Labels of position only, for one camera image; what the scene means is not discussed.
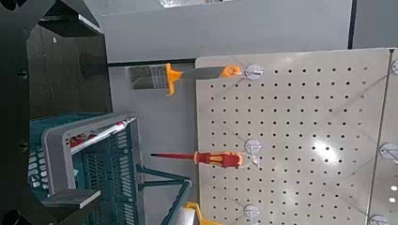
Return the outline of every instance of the orange brush handle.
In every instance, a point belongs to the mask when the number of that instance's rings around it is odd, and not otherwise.
[[[221,77],[229,78],[235,75],[240,74],[242,71],[238,66],[226,66],[225,69],[222,71]]]
[[[236,167],[242,165],[243,157],[239,153],[232,152],[221,152],[221,153],[199,153],[196,152],[193,160],[195,163],[205,163],[216,166],[221,166],[224,168],[227,167]]]

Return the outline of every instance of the wall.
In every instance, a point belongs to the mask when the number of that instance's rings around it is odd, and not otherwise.
[[[242,0],[105,16],[109,62],[345,49],[351,0]]]
[[[397,47],[396,0],[359,0],[354,48]]]

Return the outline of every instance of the metal hook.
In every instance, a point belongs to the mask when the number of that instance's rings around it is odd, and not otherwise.
[[[246,205],[244,212],[246,217],[249,218],[251,225],[258,225],[258,223],[254,223],[253,221],[254,218],[256,218],[260,214],[260,210],[256,206],[252,204]]]
[[[258,153],[263,148],[263,145],[260,144],[259,141],[255,139],[249,139],[245,142],[245,150],[248,152],[252,159],[252,163],[257,167],[260,166],[260,160],[258,158]]]

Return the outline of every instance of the white pegboard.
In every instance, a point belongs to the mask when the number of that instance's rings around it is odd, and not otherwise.
[[[199,151],[264,146],[260,168],[199,166],[205,218],[249,224],[254,204],[259,224],[364,224],[389,60],[386,49],[199,58],[266,70],[196,84]]]
[[[398,52],[392,54],[391,64],[398,60]],[[390,71],[380,146],[384,143],[398,143],[398,76]],[[380,155],[375,170],[375,186],[371,201],[370,215],[381,215],[391,225],[398,224],[398,165]]]

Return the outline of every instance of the pegboard hook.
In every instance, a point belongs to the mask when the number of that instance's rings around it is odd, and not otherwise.
[[[398,164],[398,145],[395,143],[385,143],[379,148],[379,153],[383,158],[392,159]]]
[[[257,80],[263,76],[266,72],[264,69],[256,64],[249,65],[246,69],[243,69],[242,74],[249,80]]]
[[[390,223],[380,215],[374,215],[370,219],[370,225],[390,225]]]
[[[246,205],[244,210],[245,210],[246,217],[249,218],[250,224],[258,225],[258,223],[254,223],[253,220],[260,214],[260,210],[252,204]]]
[[[260,166],[258,154],[262,148],[263,145],[261,145],[260,142],[255,139],[249,139],[245,142],[245,150],[248,153],[247,155],[251,157],[252,163],[257,167]]]

